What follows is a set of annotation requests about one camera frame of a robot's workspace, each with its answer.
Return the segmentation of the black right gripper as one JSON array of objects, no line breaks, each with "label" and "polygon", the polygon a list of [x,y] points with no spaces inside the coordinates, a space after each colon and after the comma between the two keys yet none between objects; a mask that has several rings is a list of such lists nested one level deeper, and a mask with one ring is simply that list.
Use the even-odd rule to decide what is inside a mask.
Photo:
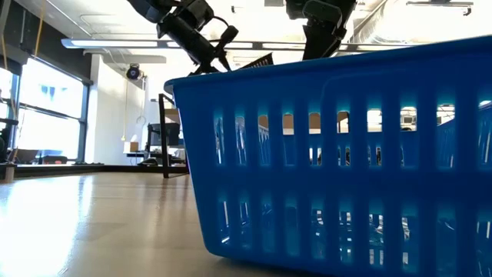
[{"label": "black right gripper", "polygon": [[336,29],[304,25],[303,60],[328,58],[336,52],[347,33],[344,28],[356,7],[356,0],[286,0],[289,19],[306,18],[310,23],[330,23]]}]

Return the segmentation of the black plastic slotted basket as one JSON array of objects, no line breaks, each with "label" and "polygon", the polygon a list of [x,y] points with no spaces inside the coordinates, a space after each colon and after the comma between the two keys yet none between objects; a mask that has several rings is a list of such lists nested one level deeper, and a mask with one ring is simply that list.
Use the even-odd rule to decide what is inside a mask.
[{"label": "black plastic slotted basket", "polygon": [[271,52],[271,53],[266,54],[265,56],[262,56],[256,60],[254,60],[253,62],[250,62],[250,63],[242,66],[241,69],[260,68],[260,67],[269,66],[269,65],[273,65],[273,64],[274,64],[273,53]]}]

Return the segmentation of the blue plastic slotted basket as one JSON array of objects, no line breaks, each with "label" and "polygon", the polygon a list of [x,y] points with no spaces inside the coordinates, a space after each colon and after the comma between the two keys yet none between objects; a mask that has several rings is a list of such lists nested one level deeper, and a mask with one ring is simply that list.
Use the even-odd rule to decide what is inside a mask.
[{"label": "blue plastic slotted basket", "polygon": [[176,78],[206,249],[492,277],[492,35]]}]

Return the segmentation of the overhead LED light bar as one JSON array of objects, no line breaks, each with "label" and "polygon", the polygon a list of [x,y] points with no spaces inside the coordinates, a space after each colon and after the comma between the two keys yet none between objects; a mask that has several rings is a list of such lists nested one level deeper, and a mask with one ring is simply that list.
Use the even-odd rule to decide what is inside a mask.
[{"label": "overhead LED light bar", "polygon": [[[117,40],[117,39],[73,39],[63,38],[61,41],[65,48],[100,49],[100,48],[119,48],[119,49],[177,49],[178,43],[172,40]],[[226,50],[243,51],[304,51],[303,42],[240,42],[228,43]],[[342,43],[339,52],[376,52],[393,50],[398,48],[408,48],[413,45],[397,44],[356,44]]]}]

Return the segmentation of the black background monitor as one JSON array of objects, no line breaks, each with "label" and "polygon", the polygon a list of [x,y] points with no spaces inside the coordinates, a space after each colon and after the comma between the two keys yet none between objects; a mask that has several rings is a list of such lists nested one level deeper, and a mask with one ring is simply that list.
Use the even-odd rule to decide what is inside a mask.
[{"label": "black background monitor", "polygon": [[161,146],[161,139],[165,138],[167,146],[178,146],[180,145],[180,132],[181,126],[178,123],[171,122],[165,123],[165,133],[161,135],[161,125],[149,124],[148,125],[148,141],[150,146]]}]

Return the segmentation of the black ceiling track light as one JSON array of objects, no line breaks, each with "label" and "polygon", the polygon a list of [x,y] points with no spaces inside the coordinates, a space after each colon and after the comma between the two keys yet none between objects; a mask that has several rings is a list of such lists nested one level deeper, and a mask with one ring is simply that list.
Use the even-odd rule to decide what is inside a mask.
[{"label": "black ceiling track light", "polygon": [[409,0],[406,5],[416,7],[436,7],[436,8],[461,8],[462,15],[468,16],[472,12],[474,2],[458,0]]}]

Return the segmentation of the black window frame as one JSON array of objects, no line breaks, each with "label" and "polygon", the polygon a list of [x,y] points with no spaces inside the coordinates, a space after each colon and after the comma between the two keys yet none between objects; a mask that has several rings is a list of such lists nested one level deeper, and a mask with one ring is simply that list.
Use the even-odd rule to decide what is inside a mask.
[{"label": "black window frame", "polygon": [[14,162],[82,162],[89,84],[41,59],[0,55],[0,141]]}]

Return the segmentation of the black aluminium table frame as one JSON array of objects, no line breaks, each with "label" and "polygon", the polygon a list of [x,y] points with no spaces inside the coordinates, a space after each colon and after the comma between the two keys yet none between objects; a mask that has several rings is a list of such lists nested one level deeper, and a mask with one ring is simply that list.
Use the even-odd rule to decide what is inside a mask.
[{"label": "black aluminium table frame", "polygon": [[133,172],[188,174],[187,167],[135,166],[135,165],[19,165],[15,169],[14,178],[47,177],[55,175],[80,175],[95,172]]}]

